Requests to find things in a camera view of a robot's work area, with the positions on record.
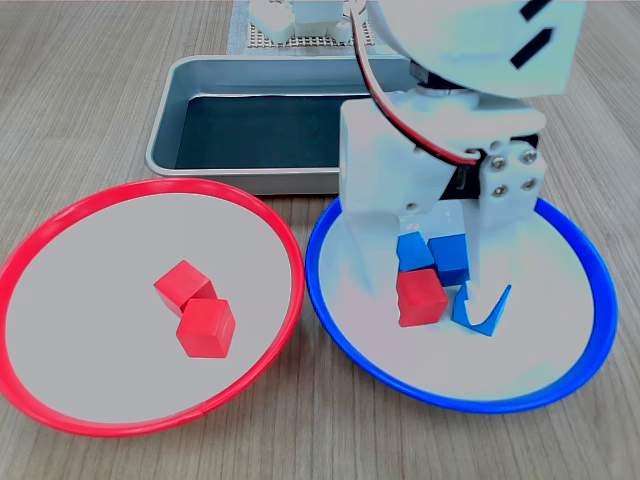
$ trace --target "cable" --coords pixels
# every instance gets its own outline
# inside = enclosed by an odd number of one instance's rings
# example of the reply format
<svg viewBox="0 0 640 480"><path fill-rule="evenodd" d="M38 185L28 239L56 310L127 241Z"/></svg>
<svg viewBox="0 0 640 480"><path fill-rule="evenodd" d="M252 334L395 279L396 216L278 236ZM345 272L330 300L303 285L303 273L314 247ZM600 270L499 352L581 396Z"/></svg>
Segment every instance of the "cable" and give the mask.
<svg viewBox="0 0 640 480"><path fill-rule="evenodd" d="M469 154L439 146L433 141L427 140L416 128L408 125L405 121L400 119L399 110L391 100L389 100L389 97L385 94L384 90L376 80L373 70L371 69L367 49L363 42L363 38L365 36L364 27L360 20L360 13L357 9L356 0L348 0L348 2L351 12L351 26L353 29L353 44L356 59L358 61L358 66L360 67L364 83L367 86L367 90L369 90L369 93L371 94L375 104L378 106L378 109L400 133L429 155L456 167L475 165L480 159L479 153Z"/></svg>
<svg viewBox="0 0 640 480"><path fill-rule="evenodd" d="M358 14L362 15L367 8L367 0L356 0L355 2L356 10ZM351 2L348 0L345 2L345 8L343 9L343 16L350 18L351 17Z"/></svg>

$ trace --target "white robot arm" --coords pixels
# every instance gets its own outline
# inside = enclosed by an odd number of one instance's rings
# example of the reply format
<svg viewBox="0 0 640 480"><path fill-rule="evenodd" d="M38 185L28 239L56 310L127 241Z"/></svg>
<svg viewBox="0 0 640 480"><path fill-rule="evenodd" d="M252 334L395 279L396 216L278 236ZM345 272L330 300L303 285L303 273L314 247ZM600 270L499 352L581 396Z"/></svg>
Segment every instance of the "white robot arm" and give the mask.
<svg viewBox="0 0 640 480"><path fill-rule="evenodd" d="M351 257L369 293L397 315L401 225L420 226L426 215L434 237L447 235L449 213L431 212L440 200L460 200L470 293L491 290L493 297L514 274L509 249L518 223L534 211L546 172L537 149L544 115L520 99L565 91L586 3L369 0L367 6L376 33L411 60L417 85L381 91L354 8L356 53L374 101L342 108L340 197ZM481 277L487 269L480 250L491 246L503 260L492 259L490 278Z"/></svg>

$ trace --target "block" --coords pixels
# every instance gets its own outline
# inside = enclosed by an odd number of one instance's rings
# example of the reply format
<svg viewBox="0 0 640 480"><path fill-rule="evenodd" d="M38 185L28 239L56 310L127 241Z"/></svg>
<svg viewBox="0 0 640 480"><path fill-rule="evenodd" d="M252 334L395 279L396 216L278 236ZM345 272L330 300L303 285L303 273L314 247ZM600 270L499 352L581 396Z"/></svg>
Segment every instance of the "block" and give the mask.
<svg viewBox="0 0 640 480"><path fill-rule="evenodd" d="M229 302L194 298L187 302L176 337L189 357L225 358L235 329Z"/></svg>
<svg viewBox="0 0 640 480"><path fill-rule="evenodd" d="M296 23L338 23L342 20L343 0L294 0Z"/></svg>
<svg viewBox="0 0 640 480"><path fill-rule="evenodd" d="M249 22L273 43L287 43L294 35L293 13L284 4L264 0L251 2Z"/></svg>
<svg viewBox="0 0 640 480"><path fill-rule="evenodd" d="M401 327L436 323L448 304L449 298L433 269L401 272L398 275Z"/></svg>
<svg viewBox="0 0 640 480"><path fill-rule="evenodd" d="M351 40L352 35L351 20L342 19L339 23L327 27L327 36L338 43L347 43Z"/></svg>
<svg viewBox="0 0 640 480"><path fill-rule="evenodd" d="M465 234L432 238L428 243L443 287L469 280L469 253Z"/></svg>
<svg viewBox="0 0 640 480"><path fill-rule="evenodd" d="M407 233L398 238L398 260L400 260L401 272L429 268L434 265L431 250L420 232Z"/></svg>
<svg viewBox="0 0 640 480"><path fill-rule="evenodd" d="M181 316L192 298L216 299L211 280L183 260L154 284L169 309Z"/></svg>

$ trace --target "bolt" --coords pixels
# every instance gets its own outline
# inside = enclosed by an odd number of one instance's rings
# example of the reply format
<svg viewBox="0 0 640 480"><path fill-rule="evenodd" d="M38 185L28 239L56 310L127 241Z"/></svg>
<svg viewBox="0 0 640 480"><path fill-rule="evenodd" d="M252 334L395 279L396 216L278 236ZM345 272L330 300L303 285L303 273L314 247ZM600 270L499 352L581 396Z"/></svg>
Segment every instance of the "bolt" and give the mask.
<svg viewBox="0 0 640 480"><path fill-rule="evenodd" d="M493 191L492 195L494 197L503 197L504 195L506 195L507 190L509 189L507 188L506 185L500 185Z"/></svg>
<svg viewBox="0 0 640 480"><path fill-rule="evenodd" d="M499 172L500 170L504 170L504 167L507 166L507 161L504 159L504 157L493 157L491 159L491 169Z"/></svg>
<svg viewBox="0 0 640 480"><path fill-rule="evenodd" d="M537 158L538 158L538 152L536 152L535 150L527 150L522 154L522 156L520 157L520 160L525 165L531 165L533 162L536 161Z"/></svg>
<svg viewBox="0 0 640 480"><path fill-rule="evenodd" d="M525 191L528 191L528 190L531 190L533 187L535 187L537 183L538 182L536 181L535 178L530 178L529 180L527 180L522 184L521 188Z"/></svg>

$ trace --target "stainless steel tray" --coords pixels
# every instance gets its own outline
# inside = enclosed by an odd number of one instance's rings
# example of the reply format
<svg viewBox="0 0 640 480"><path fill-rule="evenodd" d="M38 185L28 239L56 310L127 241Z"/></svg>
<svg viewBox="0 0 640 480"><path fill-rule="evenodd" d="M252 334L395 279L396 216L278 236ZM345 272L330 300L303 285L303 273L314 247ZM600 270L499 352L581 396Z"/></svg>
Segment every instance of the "stainless steel tray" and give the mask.
<svg viewBox="0 0 640 480"><path fill-rule="evenodd" d="M386 91L406 90L415 85L409 63L403 57L373 56L371 64ZM210 178L256 195L334 194L338 192L337 165L332 168L176 168L187 107L198 97L366 94L353 56L187 57L169 70L146 163L161 176Z"/></svg>

